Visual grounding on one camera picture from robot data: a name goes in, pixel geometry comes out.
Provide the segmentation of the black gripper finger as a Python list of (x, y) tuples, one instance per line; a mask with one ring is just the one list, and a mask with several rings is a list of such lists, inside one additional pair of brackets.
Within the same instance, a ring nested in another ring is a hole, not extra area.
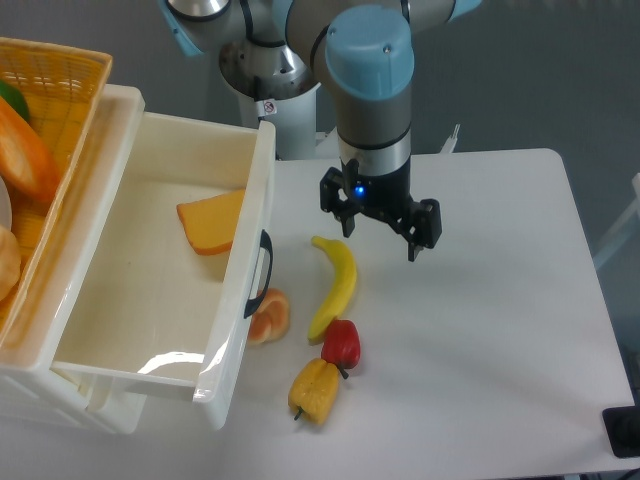
[(349, 198), (342, 199), (344, 177), (340, 170), (330, 167), (320, 180), (320, 208), (330, 213), (341, 224), (342, 235), (350, 237), (355, 230), (355, 217), (361, 212), (360, 205)]
[(389, 219), (392, 230), (407, 242), (407, 258), (414, 262), (424, 249), (433, 249), (442, 234), (440, 202), (409, 197)]

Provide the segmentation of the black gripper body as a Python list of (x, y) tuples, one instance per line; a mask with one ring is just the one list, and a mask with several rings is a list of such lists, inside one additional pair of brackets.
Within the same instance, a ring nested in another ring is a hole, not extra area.
[(337, 218), (343, 220), (356, 213), (393, 221), (409, 219), (413, 199), (410, 194), (411, 161), (399, 169), (381, 176), (367, 176), (360, 172), (359, 163), (352, 159), (342, 164), (342, 190), (346, 199), (341, 203)]

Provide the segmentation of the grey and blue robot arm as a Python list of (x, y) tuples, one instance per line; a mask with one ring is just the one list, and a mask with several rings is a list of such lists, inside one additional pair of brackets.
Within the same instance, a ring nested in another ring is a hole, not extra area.
[(336, 114), (340, 166), (320, 207), (350, 235), (357, 215), (390, 226), (415, 258), (442, 232), (439, 203), (410, 194), (415, 33), (449, 23), (473, 1), (164, 1), (182, 49), (244, 48), (227, 77), (255, 99), (321, 85)]

